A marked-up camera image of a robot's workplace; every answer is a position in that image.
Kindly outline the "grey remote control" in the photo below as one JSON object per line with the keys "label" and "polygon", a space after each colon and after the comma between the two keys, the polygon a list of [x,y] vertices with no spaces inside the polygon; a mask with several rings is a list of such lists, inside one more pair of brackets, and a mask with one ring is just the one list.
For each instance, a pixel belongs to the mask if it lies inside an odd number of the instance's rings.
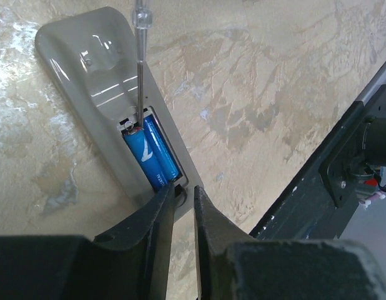
{"label": "grey remote control", "polygon": [[129,200],[154,195],[145,170],[123,139],[137,123],[136,40],[127,19],[102,7],[43,25],[36,51]]}

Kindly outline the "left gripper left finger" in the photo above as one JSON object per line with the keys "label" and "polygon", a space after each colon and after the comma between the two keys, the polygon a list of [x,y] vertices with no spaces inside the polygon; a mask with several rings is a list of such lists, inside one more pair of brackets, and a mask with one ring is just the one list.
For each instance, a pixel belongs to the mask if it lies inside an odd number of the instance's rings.
{"label": "left gripper left finger", "polygon": [[166,293],[175,188],[89,240],[0,236],[0,299],[158,299]]}

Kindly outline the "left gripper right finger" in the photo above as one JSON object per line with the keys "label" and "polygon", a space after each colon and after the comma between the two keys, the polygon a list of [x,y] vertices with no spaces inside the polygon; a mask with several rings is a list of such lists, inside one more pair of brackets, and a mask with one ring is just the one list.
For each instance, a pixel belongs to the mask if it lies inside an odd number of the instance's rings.
{"label": "left gripper right finger", "polygon": [[361,244],[258,241],[194,189],[200,299],[386,299],[386,279]]}

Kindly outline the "clear handled screwdriver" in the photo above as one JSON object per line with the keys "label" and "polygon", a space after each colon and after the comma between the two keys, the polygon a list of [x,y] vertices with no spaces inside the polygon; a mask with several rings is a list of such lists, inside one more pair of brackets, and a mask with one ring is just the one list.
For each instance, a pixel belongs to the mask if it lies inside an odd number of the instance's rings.
{"label": "clear handled screwdriver", "polygon": [[141,128],[144,125],[144,63],[147,54],[148,30],[152,27],[153,13],[150,9],[150,1],[136,0],[132,10],[132,25],[136,39],[137,62],[137,108],[138,123]]}

